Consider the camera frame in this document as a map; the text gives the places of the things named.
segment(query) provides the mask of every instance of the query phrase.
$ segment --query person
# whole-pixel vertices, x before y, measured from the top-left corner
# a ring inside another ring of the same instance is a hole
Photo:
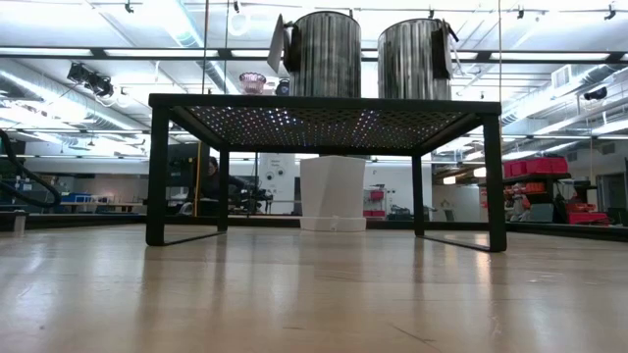
[[[220,173],[218,173],[218,161],[215,157],[209,157],[209,173],[200,182],[200,193],[202,197],[218,200],[220,195]],[[229,176],[229,185],[234,185],[242,190],[246,187],[246,182],[235,176]]]

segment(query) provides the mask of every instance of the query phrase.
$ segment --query striped metal cylinder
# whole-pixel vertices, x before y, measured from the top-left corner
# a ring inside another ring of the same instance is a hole
[[[390,26],[378,40],[380,98],[450,100],[449,79],[434,77],[433,32],[439,20],[416,19]],[[445,57],[451,62],[448,48]]]
[[[298,70],[290,73],[290,95],[308,97],[361,96],[360,25],[335,12],[316,12],[298,19]]]

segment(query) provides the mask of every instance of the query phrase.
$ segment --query led light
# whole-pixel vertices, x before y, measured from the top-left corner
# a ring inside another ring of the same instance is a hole
[[[117,133],[117,134],[142,134],[142,130],[88,130],[89,133]]]
[[[0,155],[0,158],[8,158],[7,155]],[[34,155],[16,155],[16,158],[34,158]]]
[[[33,56],[93,56],[91,50],[78,48],[0,48],[0,54]]]
[[[313,153],[297,153],[294,155],[294,158],[297,160],[312,159],[318,158],[318,155]]]
[[[478,151],[478,152],[469,153],[468,155],[464,157],[464,160],[472,161],[474,159],[483,158],[483,157],[484,157],[484,152]]]
[[[68,156],[68,155],[55,155],[55,156],[35,156],[39,158],[63,158],[63,159],[71,159],[76,158],[77,156]]]
[[[235,57],[267,58],[269,50],[232,50]]]
[[[539,151],[519,151],[519,152],[510,152],[501,156],[503,161],[511,161],[519,158],[525,158],[528,156],[532,156],[533,154],[538,153]]]
[[[563,143],[563,144],[559,144],[557,146],[553,146],[552,148],[548,148],[547,150],[545,150],[544,152],[556,152],[556,151],[560,151],[563,148],[567,148],[569,146],[572,146],[574,144],[576,144],[578,142],[567,142],[567,143]]]
[[[478,53],[472,52],[458,52],[458,59],[460,60],[475,60],[478,57]],[[451,52],[451,59],[455,59],[455,54]]]
[[[487,169],[483,167],[473,170],[473,177],[487,177]]]
[[[202,58],[203,49],[105,49],[110,57]],[[207,57],[218,57],[217,50],[208,50]]]
[[[443,184],[453,185],[455,184],[455,176],[448,176],[443,178]]]
[[[603,134],[603,133],[620,131],[620,130],[625,129],[625,128],[628,128],[628,120],[608,123],[608,124],[606,124],[604,126],[600,126],[598,128],[594,128],[592,133],[594,133],[594,134]]]
[[[371,156],[371,160],[375,161],[412,161],[412,157],[408,156]]]
[[[597,61],[605,60],[607,53],[501,53],[502,60],[547,60],[547,61]],[[491,60],[499,60],[499,53],[491,54]]]
[[[628,135],[603,135],[603,136],[598,136],[598,139],[622,140],[622,139],[628,139]]]
[[[590,139],[591,136],[582,136],[582,135],[574,135],[574,136],[565,136],[565,135],[532,135],[533,138],[540,139]]]

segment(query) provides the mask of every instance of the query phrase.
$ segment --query black metal table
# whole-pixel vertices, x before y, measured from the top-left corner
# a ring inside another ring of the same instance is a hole
[[[174,242],[164,240],[168,124],[172,121],[220,151],[221,185],[228,183],[230,152],[411,156],[415,211],[423,209],[421,156],[484,126],[489,245],[426,236],[422,217],[414,218],[414,231],[420,237],[478,250],[506,249],[499,103],[151,94],[149,105],[153,116],[148,245],[170,245],[227,231],[228,189],[221,187],[217,232]]]

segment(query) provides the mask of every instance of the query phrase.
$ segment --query light wood floor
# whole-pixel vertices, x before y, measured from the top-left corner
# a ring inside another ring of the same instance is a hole
[[[409,231],[234,227],[147,248],[143,233],[0,239],[0,352],[628,351],[628,244],[511,234],[490,255]]]

